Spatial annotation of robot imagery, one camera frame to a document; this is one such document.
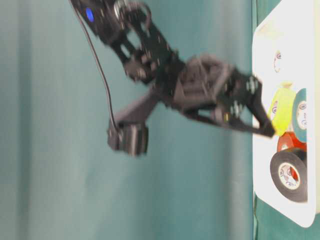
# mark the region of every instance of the robotic arm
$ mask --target robotic arm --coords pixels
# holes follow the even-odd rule
[[[178,53],[170,48],[153,24],[151,11],[145,3],[69,1],[84,30],[82,20],[116,53],[126,75],[134,82],[150,85],[145,96],[115,116],[109,108],[107,134],[113,150],[132,156],[147,152],[148,128],[145,122],[159,102],[198,122],[267,137],[274,135],[271,121],[262,106],[262,84],[258,79],[240,73],[213,55],[193,57],[187,62],[180,60]],[[135,47],[129,41],[127,35],[130,31],[136,33],[140,46]],[[88,33],[87,38],[95,54]],[[245,107],[258,120],[259,128],[241,121],[240,115]]]

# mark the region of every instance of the teal fabric backdrop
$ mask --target teal fabric backdrop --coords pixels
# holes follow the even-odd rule
[[[250,72],[250,1],[146,2],[182,59],[207,52]],[[250,134],[159,105],[147,156],[114,153],[103,83],[68,1],[3,1],[0,22],[1,239],[252,239]],[[118,111],[147,89],[93,43]]]

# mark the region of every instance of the black cable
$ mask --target black cable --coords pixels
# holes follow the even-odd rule
[[[86,29],[86,26],[84,24],[84,22],[82,21],[78,11],[75,9],[74,5],[72,4],[71,0],[69,0],[69,3],[78,19],[78,21],[80,22],[80,25],[82,27],[82,30],[84,31],[84,34],[85,34],[85,37],[89,43],[89,46],[90,46],[90,49],[92,51],[92,54],[93,54],[93,57],[94,57],[94,60],[95,60],[95,63],[96,63],[96,66],[98,67],[98,70],[100,72],[100,75],[101,75],[101,78],[103,80],[103,84],[104,84],[104,88],[105,88],[105,92],[106,92],[106,95],[107,95],[107,100],[108,100],[108,106],[109,106],[109,114],[110,114],[110,119],[111,119],[111,124],[114,128],[114,130],[116,132],[118,132],[118,129],[117,129],[117,125],[116,125],[116,121],[115,121],[115,117],[114,117],[114,112],[113,112],[113,109],[112,109],[112,103],[111,103],[111,93],[110,93],[110,89],[109,89],[109,85],[108,85],[108,82],[107,82],[107,79],[106,79],[106,76],[105,76],[105,73],[101,67],[101,64],[100,64],[100,61],[99,61],[99,58],[98,58],[98,55],[96,53],[96,50],[94,48],[94,45],[91,41],[91,38],[89,36],[89,33]]]

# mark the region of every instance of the screw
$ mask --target screw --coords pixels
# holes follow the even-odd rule
[[[143,70],[142,68],[139,68],[137,70],[137,74],[140,78],[145,79],[147,77],[146,71]]]
[[[230,119],[229,113],[225,113],[223,116],[223,119],[225,122],[229,122],[229,119]]]

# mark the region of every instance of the red tape roll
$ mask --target red tape roll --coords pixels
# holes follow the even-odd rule
[[[299,148],[306,152],[307,144],[304,142],[300,142],[293,131],[288,131],[284,135],[279,137],[276,151],[280,152],[282,150],[290,148]]]

